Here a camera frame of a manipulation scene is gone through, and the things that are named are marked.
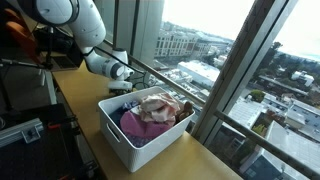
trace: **storage bin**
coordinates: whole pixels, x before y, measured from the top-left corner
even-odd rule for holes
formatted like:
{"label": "storage bin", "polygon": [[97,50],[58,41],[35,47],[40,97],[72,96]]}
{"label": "storage bin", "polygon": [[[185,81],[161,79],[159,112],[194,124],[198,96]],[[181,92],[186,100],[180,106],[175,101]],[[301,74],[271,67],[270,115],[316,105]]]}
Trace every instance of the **storage bin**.
{"label": "storage bin", "polygon": [[[194,113],[141,148],[131,144],[113,120],[110,119],[109,114],[125,102],[140,100],[147,95],[164,92],[160,87],[152,87],[99,102],[101,131],[130,172],[137,171],[178,139],[185,131]],[[180,104],[180,109],[183,109],[183,104],[179,100],[177,102]]]}

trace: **sky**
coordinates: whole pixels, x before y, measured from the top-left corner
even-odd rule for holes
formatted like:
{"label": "sky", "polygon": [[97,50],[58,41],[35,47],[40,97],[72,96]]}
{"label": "sky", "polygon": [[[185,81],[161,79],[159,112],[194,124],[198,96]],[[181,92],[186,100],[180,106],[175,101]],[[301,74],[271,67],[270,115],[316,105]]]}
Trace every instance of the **sky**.
{"label": "sky", "polygon": [[[235,39],[254,0],[165,0],[163,21]],[[298,0],[275,41],[280,51],[320,61],[320,0]]]}

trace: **orange object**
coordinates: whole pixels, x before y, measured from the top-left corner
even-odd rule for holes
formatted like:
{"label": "orange object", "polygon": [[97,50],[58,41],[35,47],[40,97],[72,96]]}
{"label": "orange object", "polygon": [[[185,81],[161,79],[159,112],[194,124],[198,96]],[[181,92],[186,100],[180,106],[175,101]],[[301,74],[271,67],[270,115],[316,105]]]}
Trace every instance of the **orange object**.
{"label": "orange object", "polygon": [[6,9],[4,9],[4,13],[7,16],[8,21],[16,22],[25,28],[27,27],[26,23],[24,22],[23,18],[20,16],[20,14],[18,14],[14,10],[6,8]]}
{"label": "orange object", "polygon": [[37,43],[31,32],[20,24],[9,21],[6,28],[10,31],[13,38],[19,43],[20,47],[27,53],[35,63],[41,64],[40,57],[36,53]]}

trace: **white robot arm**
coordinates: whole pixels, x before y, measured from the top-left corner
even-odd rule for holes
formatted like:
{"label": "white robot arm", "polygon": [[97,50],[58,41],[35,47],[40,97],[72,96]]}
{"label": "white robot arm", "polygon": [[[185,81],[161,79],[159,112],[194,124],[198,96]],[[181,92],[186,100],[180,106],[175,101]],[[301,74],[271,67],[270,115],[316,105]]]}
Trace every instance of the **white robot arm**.
{"label": "white robot arm", "polygon": [[[106,30],[100,13],[92,0],[7,0],[11,5],[35,21],[49,26],[69,25],[75,42],[84,55],[90,72],[114,79],[110,89],[132,89],[124,81],[134,71],[113,58],[95,53],[94,47],[102,43]],[[126,51],[114,49],[112,54],[128,64]]]}

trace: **wooden table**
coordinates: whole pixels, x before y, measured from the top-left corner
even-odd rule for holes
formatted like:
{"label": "wooden table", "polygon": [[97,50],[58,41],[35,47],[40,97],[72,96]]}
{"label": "wooden table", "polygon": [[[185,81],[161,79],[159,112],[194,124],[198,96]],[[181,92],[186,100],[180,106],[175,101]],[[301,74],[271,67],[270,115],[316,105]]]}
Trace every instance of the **wooden table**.
{"label": "wooden table", "polygon": [[53,72],[102,174],[108,179],[241,179],[188,133],[135,173],[130,173],[100,132],[98,102],[110,98],[108,78],[78,70]]}

